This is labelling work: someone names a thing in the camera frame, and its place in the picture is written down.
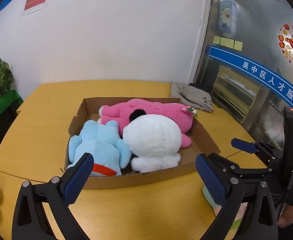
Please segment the pink plush ear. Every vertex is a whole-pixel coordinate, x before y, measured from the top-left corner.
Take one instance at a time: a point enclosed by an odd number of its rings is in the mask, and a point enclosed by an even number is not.
[[[188,108],[191,108],[190,106],[187,106],[186,108],[182,108],[182,112],[186,113],[186,114],[193,114],[193,112],[189,111]]]

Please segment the blue gripper pad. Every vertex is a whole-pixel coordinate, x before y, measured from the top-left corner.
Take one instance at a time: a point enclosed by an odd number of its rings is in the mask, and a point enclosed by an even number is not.
[[[91,154],[88,154],[87,157],[80,163],[80,165],[75,165],[73,168],[77,168],[73,176],[64,186],[63,192],[63,202],[65,205],[74,204],[78,198],[81,190],[84,187],[84,184],[88,180],[94,164],[94,159]]]
[[[257,152],[257,149],[254,146],[254,144],[246,142],[246,141],[242,141],[238,138],[234,138],[231,140],[231,146],[251,154]]]
[[[214,202],[224,206],[227,202],[226,189],[201,155],[196,158],[196,169]]]

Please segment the stuffed animal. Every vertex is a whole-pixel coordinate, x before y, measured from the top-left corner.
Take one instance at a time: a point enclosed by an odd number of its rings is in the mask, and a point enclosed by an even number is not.
[[[84,153],[94,157],[94,166],[90,176],[121,175],[131,159],[131,151],[120,139],[119,125],[116,121],[109,121],[105,125],[97,124],[93,120],[85,122],[80,135],[70,138],[68,155],[69,167],[74,166]]]
[[[180,161],[177,151],[181,146],[181,130],[163,115],[142,115],[123,129],[123,140],[137,158],[134,171],[150,172],[176,167]]]
[[[209,193],[209,191],[208,191],[208,189],[206,188],[205,185],[203,185],[203,187],[202,187],[202,193],[203,193],[205,199],[208,201],[208,203],[213,208],[214,214],[217,216],[219,214],[219,212],[220,212],[220,210],[221,210],[222,207],[220,205],[217,205],[214,202],[213,198],[211,197],[211,195],[210,195],[210,193]],[[237,213],[237,216],[234,219],[234,222],[233,222],[230,230],[237,229],[239,227],[240,222],[241,222],[241,219],[242,219],[242,217],[243,217],[243,215],[245,213],[245,209],[247,207],[247,204],[248,203],[241,203],[240,208],[239,208],[239,211]]]
[[[147,114],[160,114],[172,119],[180,127],[182,132],[181,147],[185,148],[191,145],[191,139],[184,133],[190,130],[193,114],[196,114],[196,110],[190,106],[187,107],[178,103],[163,104],[135,98],[114,106],[102,106],[99,109],[99,115],[101,118],[98,120],[98,123],[106,124],[110,120],[115,120],[119,123],[119,132],[120,135],[122,135],[124,127],[130,122],[129,116],[136,109],[142,109]]]

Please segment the green tablecloth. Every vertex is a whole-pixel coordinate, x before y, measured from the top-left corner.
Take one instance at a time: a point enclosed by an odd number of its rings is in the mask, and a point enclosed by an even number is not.
[[[22,104],[23,100],[15,90],[6,92],[0,98],[0,114],[2,114],[5,109],[7,109],[15,100],[18,99],[21,101]]]

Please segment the sticky note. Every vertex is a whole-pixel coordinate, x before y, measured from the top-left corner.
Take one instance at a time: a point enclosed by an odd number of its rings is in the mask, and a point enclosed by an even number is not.
[[[242,45],[243,43],[240,41],[235,41],[234,42],[234,49],[238,50],[238,51],[242,51]]]
[[[227,45],[227,38],[220,38],[220,45],[221,46],[226,46]]]
[[[219,36],[213,37],[213,44],[220,44],[220,37]]]
[[[233,49],[234,40],[227,39],[226,47]]]

